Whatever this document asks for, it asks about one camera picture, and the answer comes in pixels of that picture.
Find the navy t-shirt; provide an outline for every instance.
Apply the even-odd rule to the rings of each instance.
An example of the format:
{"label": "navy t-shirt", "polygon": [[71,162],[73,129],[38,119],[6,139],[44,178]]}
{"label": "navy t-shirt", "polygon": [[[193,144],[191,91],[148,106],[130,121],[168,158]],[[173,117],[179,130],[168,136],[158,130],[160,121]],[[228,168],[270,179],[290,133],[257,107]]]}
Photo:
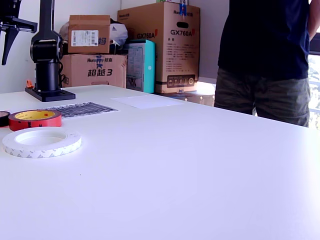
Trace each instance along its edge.
{"label": "navy t-shirt", "polygon": [[308,77],[309,0],[230,0],[219,67],[275,79]]}

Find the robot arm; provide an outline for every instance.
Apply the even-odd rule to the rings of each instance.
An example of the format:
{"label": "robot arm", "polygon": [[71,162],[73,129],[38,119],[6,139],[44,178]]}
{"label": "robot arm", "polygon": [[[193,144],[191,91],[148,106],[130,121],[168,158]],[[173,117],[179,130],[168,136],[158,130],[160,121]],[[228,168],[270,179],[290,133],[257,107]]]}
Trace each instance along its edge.
{"label": "robot arm", "polygon": [[0,34],[5,32],[2,65],[6,65],[9,51],[19,32],[35,33],[38,28],[36,22],[19,19],[21,0],[0,1]]}
{"label": "robot arm", "polygon": [[[0,28],[6,32],[2,65],[19,31],[35,33],[38,24],[18,19],[21,0],[0,0]],[[30,55],[35,63],[35,88],[25,91],[42,102],[75,99],[60,89],[59,62],[63,57],[62,37],[54,31],[55,0],[40,0],[39,32],[31,40]]]}

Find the table surface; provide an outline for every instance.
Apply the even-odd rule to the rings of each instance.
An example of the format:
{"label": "table surface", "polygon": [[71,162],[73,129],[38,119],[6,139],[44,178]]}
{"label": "table surface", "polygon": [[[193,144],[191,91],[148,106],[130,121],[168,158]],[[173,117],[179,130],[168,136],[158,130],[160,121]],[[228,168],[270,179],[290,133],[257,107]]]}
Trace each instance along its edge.
{"label": "table surface", "polygon": [[64,120],[83,138],[69,155],[0,150],[1,240],[320,239],[317,131],[189,102],[141,110],[111,99],[144,93],[112,86],[70,90],[75,100],[48,103],[0,94],[1,110],[120,110]]}

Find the tape roll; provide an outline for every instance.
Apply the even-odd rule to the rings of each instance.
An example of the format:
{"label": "tape roll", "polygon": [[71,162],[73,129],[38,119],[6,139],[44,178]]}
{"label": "tape roll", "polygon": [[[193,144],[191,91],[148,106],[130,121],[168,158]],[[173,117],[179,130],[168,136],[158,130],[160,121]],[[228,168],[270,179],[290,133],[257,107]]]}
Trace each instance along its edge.
{"label": "tape roll", "polygon": [[9,116],[12,131],[38,127],[61,127],[62,115],[56,110],[21,111]]}
{"label": "tape roll", "polygon": [[15,131],[2,140],[6,153],[20,158],[43,159],[66,155],[80,148],[76,131],[62,127],[36,127]]}
{"label": "tape roll", "polygon": [[10,112],[0,111],[0,127],[6,127],[9,125]]}

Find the barcode sticker sheet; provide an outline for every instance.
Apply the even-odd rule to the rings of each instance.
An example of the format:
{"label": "barcode sticker sheet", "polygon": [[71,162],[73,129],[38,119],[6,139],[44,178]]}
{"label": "barcode sticker sheet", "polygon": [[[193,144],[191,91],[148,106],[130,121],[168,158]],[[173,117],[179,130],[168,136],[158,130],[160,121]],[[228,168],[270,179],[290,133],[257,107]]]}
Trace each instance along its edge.
{"label": "barcode sticker sheet", "polygon": [[46,110],[56,110],[62,114],[63,119],[70,119],[76,117],[92,116],[103,113],[119,112],[119,110],[112,107],[103,106],[94,102],[84,102],[63,106],[53,106],[45,108]]}
{"label": "barcode sticker sheet", "polygon": [[98,30],[73,30],[71,31],[72,47],[98,47]]}

